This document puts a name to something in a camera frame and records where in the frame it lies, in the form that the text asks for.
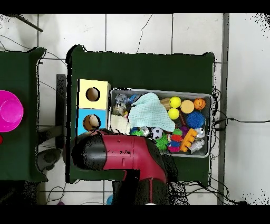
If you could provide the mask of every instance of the dark green table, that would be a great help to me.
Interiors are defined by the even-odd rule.
[[[156,55],[87,52],[81,45],[73,46],[66,56],[68,63],[67,92],[70,91],[71,117],[67,117],[71,138],[75,137],[76,90],[78,79],[108,81],[111,87],[153,89],[211,94],[214,55]],[[179,181],[200,181],[208,185],[209,157],[174,157]],[[67,181],[122,180],[123,171],[83,171],[70,163]]]
[[[0,52],[0,90],[7,90],[19,98],[24,116],[18,126],[8,133],[0,133],[0,180],[46,181],[36,167],[37,153],[37,62],[44,48],[28,52]]]

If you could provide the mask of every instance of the magenta bowl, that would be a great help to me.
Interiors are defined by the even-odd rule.
[[[12,92],[0,90],[0,132],[10,132],[18,127],[23,112],[22,103]]]

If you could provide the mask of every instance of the toy bin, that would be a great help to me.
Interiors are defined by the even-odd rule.
[[[211,141],[211,122],[213,120],[212,116],[212,109],[213,109],[213,98],[209,94],[195,94],[195,93],[189,93],[189,92],[173,92],[173,91],[159,91],[159,90],[145,90],[145,89],[123,89],[123,88],[113,88],[110,92],[110,99],[111,99],[111,105],[109,106],[109,116],[108,116],[108,127],[110,127],[110,118],[112,113],[112,108],[115,105],[115,97],[117,94],[125,94],[127,97],[131,97],[134,94],[146,94],[149,92],[153,92],[156,94],[160,100],[165,98],[171,98],[173,96],[180,97],[181,101],[189,99],[191,101],[194,101],[196,98],[202,98],[205,100],[206,105],[204,109],[202,109],[200,112],[205,117],[205,124],[202,128],[205,130],[205,137],[203,138],[205,141],[205,144],[200,150],[197,150],[193,152],[192,154],[188,150],[187,152],[176,152],[176,153],[170,153],[162,152],[161,154],[172,154],[172,156],[180,156],[180,157],[197,157],[197,158],[205,158],[210,153],[210,141]],[[130,104],[127,104],[127,110],[130,110]],[[173,120],[178,127],[181,127],[180,119],[177,118]]]

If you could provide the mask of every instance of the yellow ball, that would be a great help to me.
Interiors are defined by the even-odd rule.
[[[180,105],[181,105],[181,99],[179,97],[172,97],[170,99],[170,106],[172,108],[180,107]]]
[[[179,117],[180,113],[179,110],[176,108],[170,108],[168,111],[168,115],[172,120],[175,120]]]

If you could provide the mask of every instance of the green spiky ball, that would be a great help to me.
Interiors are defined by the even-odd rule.
[[[134,132],[131,133],[131,135],[143,136],[143,132],[142,130],[135,130]]]
[[[169,141],[167,140],[166,134],[164,134],[161,138],[156,140],[156,146],[161,151],[165,151],[167,149],[168,143],[169,143]]]

